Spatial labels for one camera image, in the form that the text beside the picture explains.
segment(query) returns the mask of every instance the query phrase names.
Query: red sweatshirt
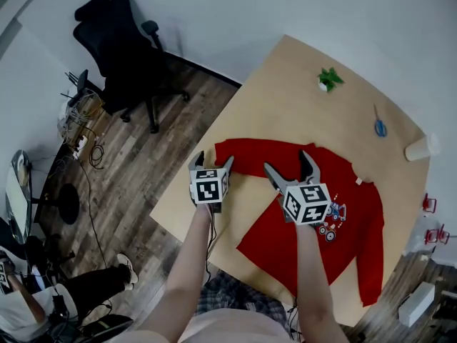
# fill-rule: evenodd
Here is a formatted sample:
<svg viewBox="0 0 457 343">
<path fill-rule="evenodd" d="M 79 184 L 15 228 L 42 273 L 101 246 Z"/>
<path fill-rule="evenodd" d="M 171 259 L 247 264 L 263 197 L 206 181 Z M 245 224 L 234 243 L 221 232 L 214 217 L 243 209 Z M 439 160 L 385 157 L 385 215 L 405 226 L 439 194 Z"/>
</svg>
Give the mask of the red sweatshirt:
<svg viewBox="0 0 457 343">
<path fill-rule="evenodd" d="M 265 177 L 268 162 L 286 179 L 299 179 L 298 153 L 306 151 L 321 170 L 332 207 L 316 226 L 328 283 L 357 257 L 358 288 L 364 306 L 374 304 L 383 279 L 383 208 L 373 183 L 357 185 L 351 163 L 314 144 L 299 145 L 260 139 L 229 139 L 216 144 L 216 165 L 235 156 L 232 170 Z M 255 265 L 279 280 L 293 295 L 297 291 L 297 244 L 294 223 L 285 223 L 275 199 L 249 229 L 237 248 Z"/>
</svg>

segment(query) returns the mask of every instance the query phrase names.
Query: small potted plant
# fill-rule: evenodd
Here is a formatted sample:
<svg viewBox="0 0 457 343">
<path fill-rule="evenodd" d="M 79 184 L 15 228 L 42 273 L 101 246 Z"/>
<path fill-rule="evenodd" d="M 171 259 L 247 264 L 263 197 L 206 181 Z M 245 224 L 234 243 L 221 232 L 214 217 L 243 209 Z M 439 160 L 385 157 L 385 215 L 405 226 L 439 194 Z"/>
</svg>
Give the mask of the small potted plant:
<svg viewBox="0 0 457 343">
<path fill-rule="evenodd" d="M 318 75 L 319 88 L 330 93 L 335 89 L 337 84 L 344 84 L 341 77 L 338 76 L 335 69 L 331 67 L 328 71 L 322 68 L 322 74 Z"/>
</svg>

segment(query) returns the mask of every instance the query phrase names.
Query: blue scissors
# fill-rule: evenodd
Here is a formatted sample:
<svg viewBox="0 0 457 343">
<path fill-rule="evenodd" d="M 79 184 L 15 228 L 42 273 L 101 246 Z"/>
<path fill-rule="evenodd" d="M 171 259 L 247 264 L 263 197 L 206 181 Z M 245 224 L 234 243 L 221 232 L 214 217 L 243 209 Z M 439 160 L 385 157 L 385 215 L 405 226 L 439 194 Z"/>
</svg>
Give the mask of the blue scissors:
<svg viewBox="0 0 457 343">
<path fill-rule="evenodd" d="M 382 122 L 378 116 L 378 110 L 376 109 L 376 105 L 373 104 L 374 106 L 374 114 L 376 116 L 376 122 L 374 124 L 374 131 L 376 132 L 376 134 L 379 136 L 379 137 L 386 137 L 387 136 L 387 127 L 386 125 L 384 124 L 384 122 Z"/>
</svg>

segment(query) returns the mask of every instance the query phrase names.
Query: chair armrest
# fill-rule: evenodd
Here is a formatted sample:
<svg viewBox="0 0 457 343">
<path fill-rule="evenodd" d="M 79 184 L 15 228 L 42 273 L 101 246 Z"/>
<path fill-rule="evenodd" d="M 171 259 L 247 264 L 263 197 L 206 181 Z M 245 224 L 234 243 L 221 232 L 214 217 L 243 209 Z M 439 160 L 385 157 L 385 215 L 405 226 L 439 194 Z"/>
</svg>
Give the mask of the chair armrest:
<svg viewBox="0 0 457 343">
<path fill-rule="evenodd" d="M 157 31 L 159 30 L 159 26 L 157 25 L 157 23 L 153 20 L 148 20 L 148 21 L 145 21 L 142 25 L 141 25 L 141 28 L 143 28 L 143 30 L 146 32 L 146 34 L 148 34 L 149 36 L 153 36 L 154 34 L 157 33 Z"/>
</svg>

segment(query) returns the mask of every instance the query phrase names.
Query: wooden table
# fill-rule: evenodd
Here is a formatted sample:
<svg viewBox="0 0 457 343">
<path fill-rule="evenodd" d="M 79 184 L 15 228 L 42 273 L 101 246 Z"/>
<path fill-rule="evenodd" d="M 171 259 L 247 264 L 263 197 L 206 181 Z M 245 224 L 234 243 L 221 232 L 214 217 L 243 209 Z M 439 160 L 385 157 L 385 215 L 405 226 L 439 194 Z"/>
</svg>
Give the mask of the wooden table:
<svg viewBox="0 0 457 343">
<path fill-rule="evenodd" d="M 330 94 L 321 91 L 317 76 L 322 67 L 334 67 L 346 83 Z M 374 132 L 373 104 L 388 128 L 386 138 Z M 189 198 L 188 162 L 204 150 L 206 165 L 211 166 L 216 142 L 241 137 L 314 142 L 352 162 L 355 173 L 378 188 L 385 219 L 384 285 L 423 198 L 429 160 L 410 163 L 403 155 L 404 148 L 422 136 L 413 121 L 367 81 L 320 51 L 284 36 L 205 133 L 151 217 L 184 240 L 195 208 Z M 282 284 L 236 250 L 275 195 L 267 179 L 233 173 L 223 213 L 216 217 L 218 239 L 209 260 L 252 287 L 291 304 L 291 295 Z M 358 294 L 355 260 L 331 285 L 331 292 L 336 320 L 355 325 L 367 309 Z"/>
</svg>

